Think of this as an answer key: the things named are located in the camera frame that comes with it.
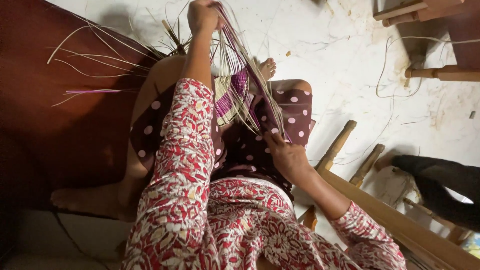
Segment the floor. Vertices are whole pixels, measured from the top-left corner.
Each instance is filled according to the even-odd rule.
[[[153,46],[162,46],[160,41],[168,42],[158,22],[167,19],[173,25],[187,3],[187,0],[49,1],[99,24],[115,27],[125,35],[138,36]],[[234,12],[251,55],[260,60],[275,59],[274,79],[304,79],[312,85],[312,117],[317,121],[307,147],[312,165],[323,156],[349,119],[357,121],[357,127],[331,169],[344,179],[350,179],[377,143],[386,146],[385,152],[400,148],[409,154],[480,165],[480,155],[471,150],[480,147],[480,117],[469,119],[471,112],[479,109],[480,84],[429,79],[422,81],[415,95],[400,97],[417,89],[420,80],[407,80],[403,73],[410,59],[413,62],[422,59],[415,56],[415,46],[409,49],[403,40],[390,47],[379,82],[387,40],[389,37],[390,41],[395,40],[405,33],[396,27],[384,28],[381,22],[374,21],[372,1],[222,2]],[[379,4],[378,8],[381,10],[383,5]],[[179,31],[184,40],[190,34],[186,10],[180,14]],[[424,35],[421,31],[415,34]],[[455,62],[451,45],[430,44],[425,67]],[[375,94],[378,82],[379,96],[396,97],[378,97]],[[372,172],[362,189],[392,204],[405,178],[391,171]],[[301,196],[301,191],[296,190],[295,194],[299,216],[311,202]],[[406,211],[403,205],[398,209]],[[326,220],[319,216],[316,231],[339,242]]]

